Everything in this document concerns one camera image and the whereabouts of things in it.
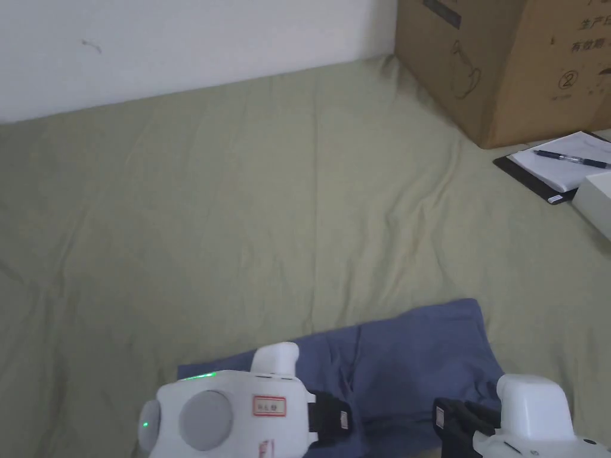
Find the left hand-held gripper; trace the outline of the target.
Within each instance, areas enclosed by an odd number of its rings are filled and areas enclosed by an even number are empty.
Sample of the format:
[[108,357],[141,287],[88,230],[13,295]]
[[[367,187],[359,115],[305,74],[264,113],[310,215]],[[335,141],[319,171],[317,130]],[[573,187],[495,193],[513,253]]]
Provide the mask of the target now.
[[138,444],[150,457],[303,457],[319,441],[347,441],[348,402],[297,378],[300,349],[257,349],[248,371],[215,370],[162,386],[143,406]]

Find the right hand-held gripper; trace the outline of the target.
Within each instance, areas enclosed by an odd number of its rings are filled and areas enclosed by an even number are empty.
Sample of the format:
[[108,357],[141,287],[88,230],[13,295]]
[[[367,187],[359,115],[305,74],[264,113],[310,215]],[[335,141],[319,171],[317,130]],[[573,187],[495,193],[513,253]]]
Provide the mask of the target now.
[[562,388],[540,376],[506,374],[496,391],[501,411],[436,398],[434,431],[442,457],[610,457],[610,448],[575,434]]

